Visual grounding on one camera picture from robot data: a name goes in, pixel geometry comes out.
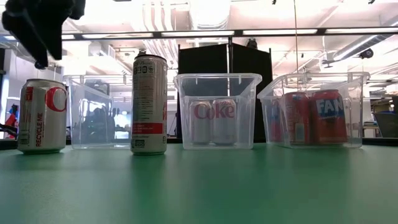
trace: green tabletop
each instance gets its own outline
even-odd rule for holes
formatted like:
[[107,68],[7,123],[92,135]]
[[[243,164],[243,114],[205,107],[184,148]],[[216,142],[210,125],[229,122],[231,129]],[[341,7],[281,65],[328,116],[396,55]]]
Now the green tabletop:
[[0,152],[0,223],[397,223],[398,148]]

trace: ceiling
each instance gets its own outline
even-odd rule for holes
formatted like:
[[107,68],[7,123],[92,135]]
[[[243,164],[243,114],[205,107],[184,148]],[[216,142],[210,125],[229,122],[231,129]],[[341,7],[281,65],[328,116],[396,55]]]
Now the ceiling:
[[[398,16],[398,0],[376,0],[368,4],[367,0],[141,0],[116,2],[113,0],[86,0],[85,15],[79,21],[67,20],[63,25],[64,33],[98,33],[98,32],[139,32],[161,29],[191,30],[198,29],[193,25],[192,14],[196,9],[197,21],[216,21],[221,12],[226,12],[225,29],[286,29],[318,27],[374,27]],[[161,27],[157,25],[157,10],[160,10]],[[374,46],[372,58],[360,59],[351,57],[330,64],[330,68],[320,63],[328,60],[332,54],[350,43],[358,40],[358,35],[339,35],[325,37],[258,37],[259,50],[272,49],[272,66],[274,75],[301,72],[307,65],[307,72],[359,72],[376,73],[374,80],[385,80],[398,77],[398,35],[392,36]],[[148,49],[148,45],[190,48],[203,44],[218,44],[225,39],[175,39],[156,40],[110,40],[100,41],[104,49],[110,45],[115,50],[115,59],[126,70],[131,70],[134,57],[139,49]],[[233,42],[245,45],[247,38],[234,38]],[[86,51],[90,43],[64,42],[68,52],[63,66],[71,66],[76,58],[86,63],[87,73],[120,74],[118,65],[106,65],[107,60],[82,60],[90,57]],[[173,55],[164,53],[173,62]],[[176,68],[176,63],[169,64]]]

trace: silver soda can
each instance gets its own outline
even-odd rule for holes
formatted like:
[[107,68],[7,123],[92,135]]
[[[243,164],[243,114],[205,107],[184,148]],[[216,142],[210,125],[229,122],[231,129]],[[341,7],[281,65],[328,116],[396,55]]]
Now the silver soda can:
[[60,82],[29,79],[21,90],[18,150],[24,154],[59,152],[65,147],[67,90]]
[[213,142],[218,145],[236,143],[236,103],[233,99],[216,99],[213,111]]
[[206,100],[193,101],[189,106],[189,135],[192,144],[211,141],[211,104]]
[[138,55],[132,76],[131,151],[157,155],[167,143],[167,64],[156,55]]

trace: silver can in bin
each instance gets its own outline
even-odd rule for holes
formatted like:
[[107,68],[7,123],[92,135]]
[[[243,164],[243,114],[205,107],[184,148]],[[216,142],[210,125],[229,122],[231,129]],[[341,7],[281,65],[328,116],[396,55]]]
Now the silver can in bin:
[[131,151],[135,155],[158,155],[167,143],[166,59],[140,54],[132,76]]
[[216,99],[211,104],[213,142],[218,145],[236,143],[236,103],[233,99]]
[[24,154],[59,152],[65,147],[67,89],[53,80],[28,79],[21,90],[18,150]]
[[193,144],[211,141],[211,104],[207,100],[193,101],[189,106],[189,135]]

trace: black partition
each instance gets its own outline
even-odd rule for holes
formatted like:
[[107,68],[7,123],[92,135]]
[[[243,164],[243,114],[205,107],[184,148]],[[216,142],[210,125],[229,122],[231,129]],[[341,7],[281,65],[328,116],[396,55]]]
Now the black partition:
[[[257,73],[262,76],[262,82],[258,84],[256,90],[259,93],[265,86],[272,81],[271,54],[238,44],[221,44],[178,51],[178,74],[183,73]],[[208,87],[209,96],[225,95],[228,91],[226,79],[222,80],[202,80]],[[243,83],[231,82],[229,84],[231,94],[240,94]],[[191,88],[184,88],[188,95],[194,95],[196,84],[192,83]],[[180,99],[177,100],[177,138],[182,138]],[[264,123],[262,110],[259,100],[256,101],[256,116],[254,125],[254,141],[265,142]]]

